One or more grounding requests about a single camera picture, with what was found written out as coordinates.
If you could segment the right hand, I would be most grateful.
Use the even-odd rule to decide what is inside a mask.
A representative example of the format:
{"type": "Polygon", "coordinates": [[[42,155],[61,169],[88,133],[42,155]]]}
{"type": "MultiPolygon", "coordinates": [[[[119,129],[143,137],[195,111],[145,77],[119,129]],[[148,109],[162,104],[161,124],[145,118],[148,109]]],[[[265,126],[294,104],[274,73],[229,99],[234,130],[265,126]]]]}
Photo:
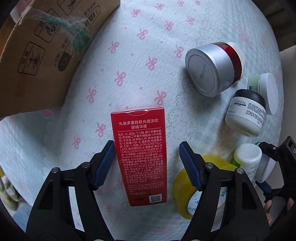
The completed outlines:
{"type": "Polygon", "coordinates": [[[292,198],[286,201],[284,198],[276,196],[269,200],[264,206],[269,226],[272,226],[283,210],[290,211],[293,204],[294,200],[292,198]]]}

